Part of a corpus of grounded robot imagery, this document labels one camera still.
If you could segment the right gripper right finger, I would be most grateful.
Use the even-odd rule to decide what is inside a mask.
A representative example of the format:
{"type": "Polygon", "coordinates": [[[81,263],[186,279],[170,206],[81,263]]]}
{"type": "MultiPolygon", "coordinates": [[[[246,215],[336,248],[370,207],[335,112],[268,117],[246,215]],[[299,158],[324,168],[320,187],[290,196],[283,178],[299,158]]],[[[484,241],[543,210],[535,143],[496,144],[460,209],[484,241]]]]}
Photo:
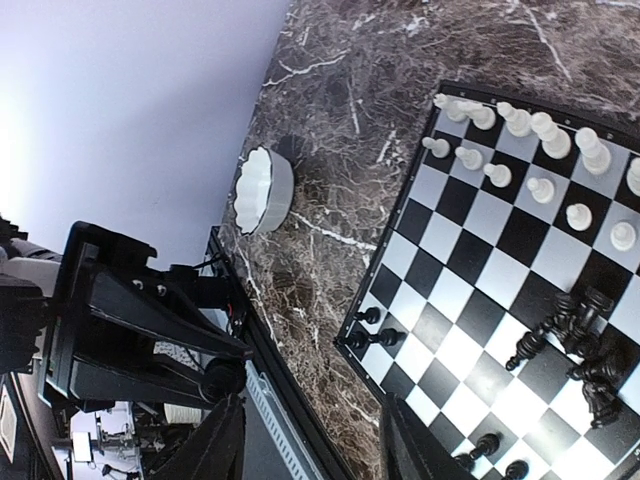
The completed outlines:
{"type": "Polygon", "coordinates": [[[467,479],[454,460],[406,401],[388,393],[380,419],[384,479],[467,479]]]}

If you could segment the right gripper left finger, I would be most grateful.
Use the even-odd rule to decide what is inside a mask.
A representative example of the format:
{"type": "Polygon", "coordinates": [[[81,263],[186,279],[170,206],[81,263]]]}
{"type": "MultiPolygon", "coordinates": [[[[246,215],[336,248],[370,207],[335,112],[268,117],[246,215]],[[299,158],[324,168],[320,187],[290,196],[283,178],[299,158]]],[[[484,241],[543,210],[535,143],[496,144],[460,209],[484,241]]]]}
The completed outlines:
{"type": "Polygon", "coordinates": [[[218,402],[186,443],[150,479],[240,480],[245,447],[244,399],[218,402]]]}

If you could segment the black corner piece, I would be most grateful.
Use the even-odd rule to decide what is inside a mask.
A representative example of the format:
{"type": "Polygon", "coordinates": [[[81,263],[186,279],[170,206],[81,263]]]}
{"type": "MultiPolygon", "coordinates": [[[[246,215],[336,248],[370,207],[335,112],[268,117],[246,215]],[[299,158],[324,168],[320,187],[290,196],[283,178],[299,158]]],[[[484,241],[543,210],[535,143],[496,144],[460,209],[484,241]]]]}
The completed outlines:
{"type": "Polygon", "coordinates": [[[354,350],[361,350],[369,344],[369,334],[366,331],[352,331],[345,339],[345,344],[354,350]]]}

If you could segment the black piece pile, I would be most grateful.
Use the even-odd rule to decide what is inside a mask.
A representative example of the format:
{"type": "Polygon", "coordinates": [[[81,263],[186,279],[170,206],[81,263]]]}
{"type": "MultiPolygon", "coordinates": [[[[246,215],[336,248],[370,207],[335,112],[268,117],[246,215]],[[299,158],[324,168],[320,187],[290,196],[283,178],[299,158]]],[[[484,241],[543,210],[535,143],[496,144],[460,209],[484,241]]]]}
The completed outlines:
{"type": "Polygon", "coordinates": [[[616,384],[628,368],[625,354],[616,349],[601,351],[602,340],[591,331],[597,317],[610,311],[613,301],[589,286],[581,298],[560,292],[554,301],[554,312],[525,333],[516,344],[516,353],[506,362],[508,371],[540,354],[553,335],[568,355],[576,355],[582,363],[570,368],[566,376],[581,381],[582,394],[592,415],[591,427],[600,429],[615,423],[621,412],[616,384]]]}

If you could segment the black white chessboard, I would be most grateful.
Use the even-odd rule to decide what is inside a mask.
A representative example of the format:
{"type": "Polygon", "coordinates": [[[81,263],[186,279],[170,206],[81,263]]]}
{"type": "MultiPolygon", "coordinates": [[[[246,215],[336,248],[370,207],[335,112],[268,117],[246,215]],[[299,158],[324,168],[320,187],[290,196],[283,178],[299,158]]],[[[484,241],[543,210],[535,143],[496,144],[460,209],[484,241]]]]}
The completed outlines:
{"type": "Polygon", "coordinates": [[[626,184],[639,134],[588,113],[488,87],[444,81],[438,92],[493,110],[509,102],[545,112],[569,137],[593,129],[611,153],[590,174],[577,146],[550,158],[535,134],[515,137],[451,121],[439,108],[424,133],[371,266],[336,338],[351,368],[380,402],[404,399],[453,457],[495,434],[497,451],[469,477],[501,479],[516,462],[532,479],[628,479],[639,471],[639,197],[626,184]],[[591,286],[613,301],[591,331],[601,351],[625,354],[616,384],[619,419],[600,429],[566,376],[581,364],[550,338],[508,371],[523,335],[554,312],[558,293],[591,286]],[[345,339],[366,331],[369,344],[345,339]]]}

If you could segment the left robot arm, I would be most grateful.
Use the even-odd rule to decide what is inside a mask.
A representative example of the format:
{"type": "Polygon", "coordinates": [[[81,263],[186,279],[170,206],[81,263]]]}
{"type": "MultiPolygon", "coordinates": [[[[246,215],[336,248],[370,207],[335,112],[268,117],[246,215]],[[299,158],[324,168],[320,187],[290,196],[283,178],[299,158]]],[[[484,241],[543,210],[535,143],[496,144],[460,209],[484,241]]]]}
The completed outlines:
{"type": "Polygon", "coordinates": [[[54,408],[91,412],[118,401],[209,409],[243,391],[251,348],[213,324],[209,309],[242,318],[223,255],[213,272],[149,266],[150,245],[76,222],[65,250],[32,244],[1,224],[1,370],[40,364],[39,393],[54,408]]]}

